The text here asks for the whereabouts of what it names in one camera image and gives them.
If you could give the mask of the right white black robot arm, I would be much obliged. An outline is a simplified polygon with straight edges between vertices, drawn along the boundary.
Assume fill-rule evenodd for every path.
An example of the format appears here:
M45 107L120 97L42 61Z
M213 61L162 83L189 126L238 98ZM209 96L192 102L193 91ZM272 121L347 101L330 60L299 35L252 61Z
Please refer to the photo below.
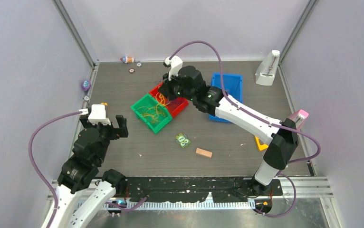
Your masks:
M190 100L199 111L234 123L268 145L251 183L258 195L270 190L272 179L286 168L298 147L293 120L270 119L267 123L268 117L249 109L221 88L207 85L193 66L182 67L175 76L164 74L159 92L168 100L178 97Z

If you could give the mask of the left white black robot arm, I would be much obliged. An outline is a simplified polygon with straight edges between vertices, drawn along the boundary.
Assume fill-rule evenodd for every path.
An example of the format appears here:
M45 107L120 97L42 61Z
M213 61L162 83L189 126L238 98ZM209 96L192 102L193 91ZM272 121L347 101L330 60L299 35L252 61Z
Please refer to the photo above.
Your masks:
M73 144L73 155L62 165L57 180L57 196L42 225L44 228L85 228L105 202L126 192L126 177L109 169L104 172L93 193L79 208L75 208L98 174L110 142L128 137L127 119L122 115L116 116L118 127L111 123L93 125L87 118L87 114L80 116L84 129Z

